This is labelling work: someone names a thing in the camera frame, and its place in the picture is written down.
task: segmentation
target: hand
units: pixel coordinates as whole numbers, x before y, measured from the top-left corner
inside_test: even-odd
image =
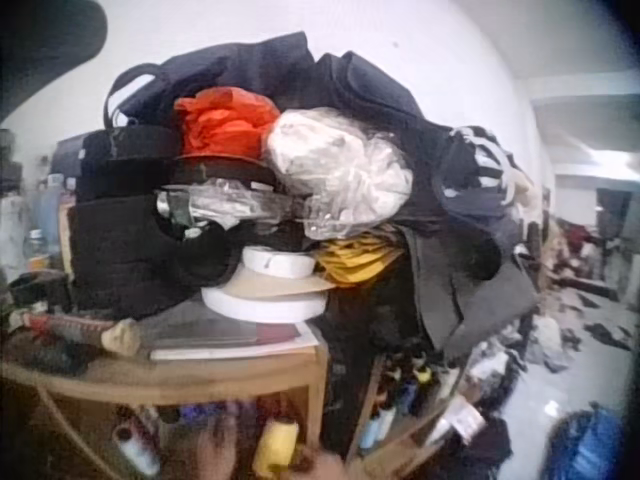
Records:
[[[347,470],[342,459],[333,453],[306,450],[303,455],[308,460],[309,469],[305,472],[285,472],[284,480],[348,480]]]
[[[229,480],[236,466],[238,424],[231,415],[217,415],[198,437],[198,479]]]

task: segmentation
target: bag strap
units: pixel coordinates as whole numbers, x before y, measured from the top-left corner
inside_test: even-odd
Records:
[[[131,67],[129,70],[125,70],[115,79],[113,85],[111,86],[111,89],[109,90],[109,93],[107,94],[107,98],[104,101],[104,108],[102,111],[104,128],[113,128],[113,114],[115,114],[117,110],[117,107],[114,108],[113,114],[109,115],[109,99],[113,96],[114,93],[122,90],[135,79],[143,75],[152,75],[156,79],[165,83],[167,86],[171,84],[167,73],[162,69],[161,66],[156,65],[155,63],[143,63],[140,65],[136,65],[135,67]]]

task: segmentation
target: floor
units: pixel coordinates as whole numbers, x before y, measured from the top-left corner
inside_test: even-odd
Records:
[[[554,293],[547,302],[547,313],[561,327],[574,328],[582,339],[581,351],[572,353],[569,368],[562,372],[554,374],[544,366],[529,365],[529,371],[520,377],[503,410],[514,453],[502,466],[500,480],[538,479],[549,432],[567,413],[588,408],[592,401],[618,412],[625,408],[633,354],[597,342],[580,324],[600,322],[635,332],[638,315],[619,303],[592,295],[587,297],[601,308],[582,308],[582,313],[563,309],[561,303],[579,305],[576,293],[573,289]]]

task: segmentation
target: orange fabric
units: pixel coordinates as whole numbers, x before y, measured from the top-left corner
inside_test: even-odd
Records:
[[[262,139],[280,116],[267,97],[236,87],[213,87],[179,98],[184,155],[238,155],[259,159]]]

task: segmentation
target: white wall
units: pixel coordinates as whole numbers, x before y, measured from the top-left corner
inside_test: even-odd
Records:
[[[103,0],[102,52],[46,87],[4,127],[16,160],[35,160],[58,140],[101,127],[104,96],[123,70],[223,42],[254,42],[304,30],[316,57],[353,50],[408,87],[427,118],[493,130],[536,183],[542,147],[522,89],[493,46],[447,0]]]
[[[572,223],[595,226],[597,190],[595,185],[580,180],[557,177],[554,213]]]

